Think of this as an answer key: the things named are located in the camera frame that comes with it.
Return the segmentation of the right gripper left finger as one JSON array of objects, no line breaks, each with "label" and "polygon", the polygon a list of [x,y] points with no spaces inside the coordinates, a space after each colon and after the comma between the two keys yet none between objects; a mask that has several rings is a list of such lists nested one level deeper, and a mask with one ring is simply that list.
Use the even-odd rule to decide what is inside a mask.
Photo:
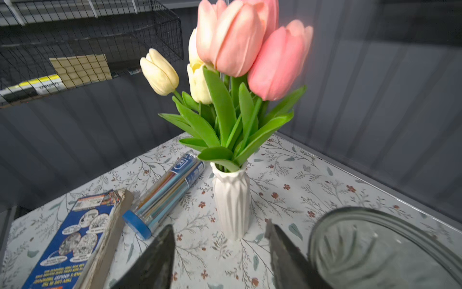
[{"label": "right gripper left finger", "polygon": [[169,289],[172,284],[175,238],[172,225],[166,225],[143,255],[112,289]]}]

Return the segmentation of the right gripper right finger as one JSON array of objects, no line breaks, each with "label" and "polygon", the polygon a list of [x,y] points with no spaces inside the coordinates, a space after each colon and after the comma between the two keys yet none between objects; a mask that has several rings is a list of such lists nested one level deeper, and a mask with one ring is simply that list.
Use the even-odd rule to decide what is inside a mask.
[{"label": "right gripper right finger", "polygon": [[304,258],[280,226],[267,220],[265,238],[269,241],[274,286],[277,289],[329,289],[331,286]]}]

